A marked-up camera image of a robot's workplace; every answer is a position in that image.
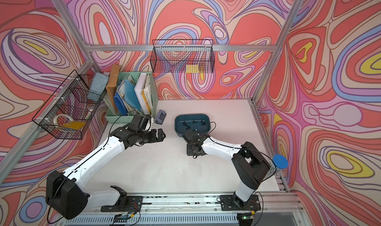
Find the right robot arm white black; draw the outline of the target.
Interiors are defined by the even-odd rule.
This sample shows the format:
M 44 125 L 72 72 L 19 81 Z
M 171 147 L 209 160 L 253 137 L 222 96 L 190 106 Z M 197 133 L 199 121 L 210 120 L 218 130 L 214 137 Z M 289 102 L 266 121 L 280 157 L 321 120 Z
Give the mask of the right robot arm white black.
M 265 156 L 250 142 L 245 142 L 243 145 L 230 144 L 207 134 L 197 135 L 193 130 L 185 132 L 182 138 L 195 158 L 214 155 L 232 161 L 241 180 L 233 193 L 233 202 L 238 207 L 243 207 L 249 201 L 270 171 L 270 164 Z

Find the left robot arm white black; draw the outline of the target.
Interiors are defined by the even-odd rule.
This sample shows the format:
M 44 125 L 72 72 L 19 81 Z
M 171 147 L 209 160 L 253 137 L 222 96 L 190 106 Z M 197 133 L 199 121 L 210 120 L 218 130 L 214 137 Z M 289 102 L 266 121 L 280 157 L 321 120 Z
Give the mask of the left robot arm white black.
M 132 210 L 127 193 L 118 186 L 109 190 L 87 191 L 86 184 L 115 156 L 133 146 L 163 142 L 166 135 L 152 129 L 151 118 L 136 114 L 130 123 L 111 130 L 108 138 L 81 161 L 62 172 L 51 172 L 47 177 L 46 204 L 70 220 L 82 211 L 97 207 L 111 207 L 118 211 Z

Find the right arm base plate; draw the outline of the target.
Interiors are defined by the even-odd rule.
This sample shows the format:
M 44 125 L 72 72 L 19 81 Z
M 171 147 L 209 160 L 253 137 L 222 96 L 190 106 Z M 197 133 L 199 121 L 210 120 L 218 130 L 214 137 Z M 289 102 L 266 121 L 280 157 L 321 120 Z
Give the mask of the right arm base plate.
M 259 197 L 251 195 L 248 201 L 242 201 L 235 195 L 220 195 L 217 200 L 222 211 L 260 211 L 262 209 Z

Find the dark teal storage box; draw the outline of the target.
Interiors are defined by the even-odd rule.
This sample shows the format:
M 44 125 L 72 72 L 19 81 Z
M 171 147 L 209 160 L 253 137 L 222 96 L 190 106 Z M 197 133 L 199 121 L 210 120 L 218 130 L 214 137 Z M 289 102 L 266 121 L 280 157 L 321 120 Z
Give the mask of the dark teal storage box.
M 174 129 L 179 137 L 188 130 L 193 130 L 198 135 L 208 134 L 211 130 L 210 118 L 203 113 L 182 114 L 175 118 Z

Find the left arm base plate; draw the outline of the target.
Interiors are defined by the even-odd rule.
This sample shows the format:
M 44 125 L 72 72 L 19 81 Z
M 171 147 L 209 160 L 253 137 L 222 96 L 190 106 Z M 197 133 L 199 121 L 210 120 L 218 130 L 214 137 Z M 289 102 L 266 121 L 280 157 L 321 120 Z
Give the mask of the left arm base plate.
M 101 212 L 139 212 L 142 207 L 142 196 L 130 196 L 122 188 L 111 185 L 111 188 L 120 193 L 114 205 L 102 206 Z

